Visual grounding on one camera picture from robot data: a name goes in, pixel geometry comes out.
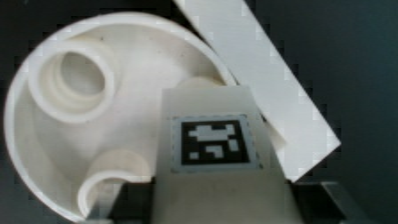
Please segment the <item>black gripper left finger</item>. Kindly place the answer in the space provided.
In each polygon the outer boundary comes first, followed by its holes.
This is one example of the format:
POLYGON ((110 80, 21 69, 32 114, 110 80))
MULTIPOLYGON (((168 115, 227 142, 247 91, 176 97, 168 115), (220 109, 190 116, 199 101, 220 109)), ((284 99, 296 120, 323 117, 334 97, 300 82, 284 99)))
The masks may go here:
POLYGON ((151 224, 154 179, 108 180, 87 215, 87 224, 151 224))

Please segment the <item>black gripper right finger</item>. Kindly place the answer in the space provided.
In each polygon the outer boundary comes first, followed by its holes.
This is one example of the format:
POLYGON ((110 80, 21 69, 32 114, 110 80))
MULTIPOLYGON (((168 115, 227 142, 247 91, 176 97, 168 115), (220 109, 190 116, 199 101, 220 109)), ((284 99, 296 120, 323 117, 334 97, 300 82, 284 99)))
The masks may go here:
POLYGON ((367 215, 337 182, 296 182, 291 190, 305 224, 367 224, 367 215))

